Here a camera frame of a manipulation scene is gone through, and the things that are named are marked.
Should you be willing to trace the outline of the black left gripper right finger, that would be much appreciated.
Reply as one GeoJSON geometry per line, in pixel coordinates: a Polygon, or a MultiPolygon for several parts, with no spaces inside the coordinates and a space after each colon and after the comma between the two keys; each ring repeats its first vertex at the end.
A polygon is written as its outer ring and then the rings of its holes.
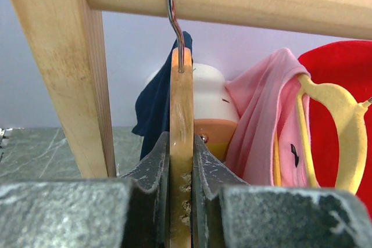
{"type": "Polygon", "coordinates": [[[370,247],[354,195],[330,188],[252,186],[194,138],[193,247],[370,247]]]}

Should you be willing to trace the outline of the navy blue t shirt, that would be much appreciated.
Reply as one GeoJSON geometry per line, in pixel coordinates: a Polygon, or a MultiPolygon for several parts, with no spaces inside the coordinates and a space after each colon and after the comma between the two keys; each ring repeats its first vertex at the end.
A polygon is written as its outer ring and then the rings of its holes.
{"type": "Polygon", "coordinates": [[[137,124],[132,133],[143,137],[140,159],[151,152],[163,132],[170,131],[171,59],[170,53],[135,103],[137,124]]]}

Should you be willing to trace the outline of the red t shirt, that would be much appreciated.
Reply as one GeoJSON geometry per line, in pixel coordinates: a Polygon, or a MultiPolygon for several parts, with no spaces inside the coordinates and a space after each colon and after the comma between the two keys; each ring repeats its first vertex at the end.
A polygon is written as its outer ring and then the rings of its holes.
{"type": "Polygon", "coordinates": [[[354,192],[371,210],[371,41],[327,44],[299,62],[322,91],[309,111],[317,181],[354,192]]]}

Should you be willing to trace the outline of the wooden hanger with metal hook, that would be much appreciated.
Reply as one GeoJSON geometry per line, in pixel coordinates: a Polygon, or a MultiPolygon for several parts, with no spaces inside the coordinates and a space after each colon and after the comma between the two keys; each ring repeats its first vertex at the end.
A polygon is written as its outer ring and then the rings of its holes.
{"type": "Polygon", "coordinates": [[[177,22],[174,0],[167,1],[167,14],[177,36],[170,75],[170,247],[191,247],[191,183],[194,145],[193,68],[177,22]]]}

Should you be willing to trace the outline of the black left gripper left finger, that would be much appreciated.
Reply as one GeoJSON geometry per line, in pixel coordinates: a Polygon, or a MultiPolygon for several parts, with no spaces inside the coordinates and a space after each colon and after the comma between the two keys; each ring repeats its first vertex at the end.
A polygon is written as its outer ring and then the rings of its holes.
{"type": "Polygon", "coordinates": [[[1,185],[2,247],[168,247],[169,133],[120,178],[1,185]]]}

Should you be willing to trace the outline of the pink t shirt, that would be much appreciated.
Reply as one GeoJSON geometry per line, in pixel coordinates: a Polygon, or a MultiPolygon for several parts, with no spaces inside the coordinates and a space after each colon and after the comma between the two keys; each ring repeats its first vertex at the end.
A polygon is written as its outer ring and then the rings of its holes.
{"type": "Polygon", "coordinates": [[[247,183],[274,185],[278,150],[281,186],[309,186],[296,106],[297,75],[306,73],[292,52],[281,48],[226,82],[240,117],[226,166],[247,183]]]}

